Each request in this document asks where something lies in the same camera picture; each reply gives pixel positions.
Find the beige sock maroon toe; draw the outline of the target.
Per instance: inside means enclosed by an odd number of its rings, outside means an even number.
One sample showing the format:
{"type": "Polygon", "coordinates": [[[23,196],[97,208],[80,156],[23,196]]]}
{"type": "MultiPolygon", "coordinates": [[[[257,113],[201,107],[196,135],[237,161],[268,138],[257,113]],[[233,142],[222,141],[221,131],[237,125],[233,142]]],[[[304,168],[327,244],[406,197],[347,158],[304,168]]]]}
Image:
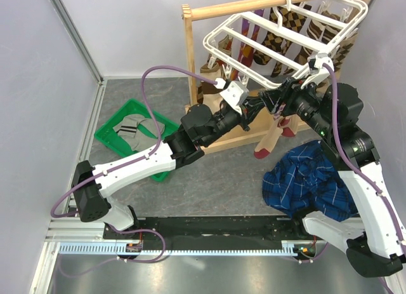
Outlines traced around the beige sock maroon toe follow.
{"type": "Polygon", "coordinates": [[[259,141],[254,149],[254,157],[263,159],[275,148],[280,137],[295,137],[298,132],[299,118],[297,116],[275,116],[267,134],[259,141]]]}

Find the beige sock maroon purple stripes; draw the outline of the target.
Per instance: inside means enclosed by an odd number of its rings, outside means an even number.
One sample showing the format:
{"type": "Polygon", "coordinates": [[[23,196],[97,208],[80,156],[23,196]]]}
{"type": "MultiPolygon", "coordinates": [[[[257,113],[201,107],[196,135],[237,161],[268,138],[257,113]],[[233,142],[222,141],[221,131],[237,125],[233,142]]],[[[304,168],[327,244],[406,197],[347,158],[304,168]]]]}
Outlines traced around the beige sock maroon purple stripes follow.
{"type": "MultiPolygon", "coordinates": [[[[219,43],[218,49],[224,54],[230,56],[232,54],[233,37],[226,35],[219,43]]],[[[218,58],[214,58],[209,54],[207,62],[200,68],[200,75],[206,79],[215,81],[217,78],[223,78],[224,62],[218,58]]],[[[207,105],[212,112],[218,110],[218,105],[222,101],[219,95],[220,89],[217,89],[213,84],[206,81],[201,81],[197,90],[197,103],[207,105]]]]}

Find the white plastic clip hanger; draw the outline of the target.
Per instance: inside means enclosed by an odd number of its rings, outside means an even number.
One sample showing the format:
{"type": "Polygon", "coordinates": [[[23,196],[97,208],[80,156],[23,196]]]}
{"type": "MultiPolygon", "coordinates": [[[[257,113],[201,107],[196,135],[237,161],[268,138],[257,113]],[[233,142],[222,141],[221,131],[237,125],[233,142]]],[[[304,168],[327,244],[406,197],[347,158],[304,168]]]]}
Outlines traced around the white plastic clip hanger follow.
{"type": "Polygon", "coordinates": [[[231,15],[203,40],[211,61],[224,63],[230,80],[251,79],[272,90],[281,75],[310,76],[309,58],[331,61],[339,71],[358,36],[368,5],[362,0],[326,0],[317,9],[305,2],[231,15]]]}

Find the green plastic tray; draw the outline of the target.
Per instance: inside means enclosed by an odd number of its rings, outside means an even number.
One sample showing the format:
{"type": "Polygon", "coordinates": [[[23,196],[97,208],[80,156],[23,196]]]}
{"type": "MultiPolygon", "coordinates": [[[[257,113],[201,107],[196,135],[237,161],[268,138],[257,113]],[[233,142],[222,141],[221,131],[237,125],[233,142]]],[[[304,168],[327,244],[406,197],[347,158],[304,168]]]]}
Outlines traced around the green plastic tray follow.
{"type": "MultiPolygon", "coordinates": [[[[101,142],[104,146],[108,147],[110,150],[114,151],[121,157],[128,157],[137,153],[137,151],[132,151],[130,146],[113,130],[113,127],[115,125],[119,124],[125,116],[130,114],[141,114],[146,118],[151,119],[147,107],[143,103],[132,98],[128,100],[95,133],[95,138],[99,142],[101,142]]],[[[166,116],[159,114],[156,111],[154,111],[154,116],[157,122],[163,123],[166,126],[166,129],[161,134],[162,138],[174,133],[179,127],[177,123],[168,119],[166,116]]]]}

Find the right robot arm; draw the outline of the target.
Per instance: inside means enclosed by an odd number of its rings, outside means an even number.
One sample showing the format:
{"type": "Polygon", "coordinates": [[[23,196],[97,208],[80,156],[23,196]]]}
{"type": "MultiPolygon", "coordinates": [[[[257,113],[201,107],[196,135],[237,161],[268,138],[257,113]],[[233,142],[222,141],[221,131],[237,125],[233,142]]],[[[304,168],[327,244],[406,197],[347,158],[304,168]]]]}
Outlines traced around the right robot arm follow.
{"type": "Polygon", "coordinates": [[[298,239],[316,235],[340,249],[363,277],[388,277],[403,269],[405,228],[383,179],[371,137],[357,125],[363,102],[356,88],[333,83],[324,96],[315,83],[288,79],[259,98],[272,114],[299,116],[321,138],[321,148],[355,203],[363,229],[345,225],[315,208],[290,224],[298,239]]]}

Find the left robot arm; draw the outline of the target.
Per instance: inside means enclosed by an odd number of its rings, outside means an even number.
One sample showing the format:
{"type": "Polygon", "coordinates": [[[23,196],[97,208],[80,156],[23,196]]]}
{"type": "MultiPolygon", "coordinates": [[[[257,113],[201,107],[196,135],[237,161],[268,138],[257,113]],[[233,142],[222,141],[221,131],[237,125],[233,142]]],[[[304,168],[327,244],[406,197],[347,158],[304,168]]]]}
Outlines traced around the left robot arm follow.
{"type": "Polygon", "coordinates": [[[234,127],[249,130],[249,125],[264,107],[259,97],[247,97],[240,112],[225,100],[215,113],[204,104],[193,105],[181,118],[180,127],[159,145],[99,166],[91,166],[89,161],[80,162],[72,181],[80,220],[99,220],[112,225],[124,238],[134,238],[140,229],[134,209],[114,201],[112,194],[156,173],[192,164],[204,155],[205,147],[234,127]]]}

